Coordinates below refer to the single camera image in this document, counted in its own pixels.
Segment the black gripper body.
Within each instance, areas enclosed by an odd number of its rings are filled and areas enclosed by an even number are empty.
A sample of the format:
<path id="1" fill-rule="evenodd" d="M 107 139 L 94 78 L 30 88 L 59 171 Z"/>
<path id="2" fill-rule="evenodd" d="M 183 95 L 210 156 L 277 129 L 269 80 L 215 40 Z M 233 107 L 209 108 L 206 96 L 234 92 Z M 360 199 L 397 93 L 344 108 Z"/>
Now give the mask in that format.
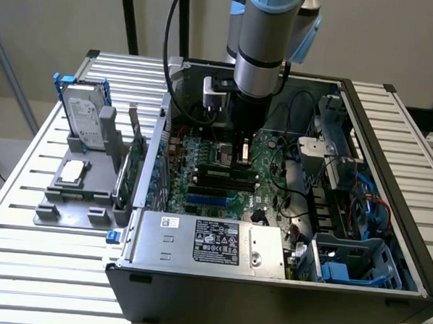
<path id="1" fill-rule="evenodd" d="M 233 93 L 229 111 L 234 130 L 248 135 L 261 129 L 267 121 L 272 98 L 271 94 L 263 98 L 255 98 L 243 92 Z"/>

